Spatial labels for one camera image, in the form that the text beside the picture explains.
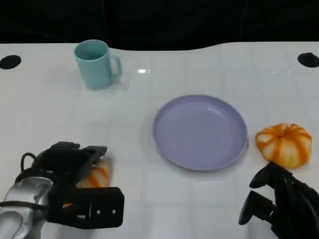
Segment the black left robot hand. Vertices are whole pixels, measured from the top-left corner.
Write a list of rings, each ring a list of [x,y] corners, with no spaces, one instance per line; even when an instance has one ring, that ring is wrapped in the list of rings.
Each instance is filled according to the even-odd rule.
[[[51,172],[77,188],[103,188],[111,177],[106,152],[106,146],[80,148],[77,143],[60,141],[41,152],[32,167]]]

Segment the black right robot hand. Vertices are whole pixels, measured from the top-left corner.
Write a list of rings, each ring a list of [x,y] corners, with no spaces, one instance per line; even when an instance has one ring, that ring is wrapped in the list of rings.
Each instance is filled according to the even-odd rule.
[[[250,182],[250,188],[268,185],[275,200],[251,190],[242,207],[240,225],[252,217],[267,221],[279,239],[317,239],[319,237],[319,194],[296,179],[287,169],[268,163]]]

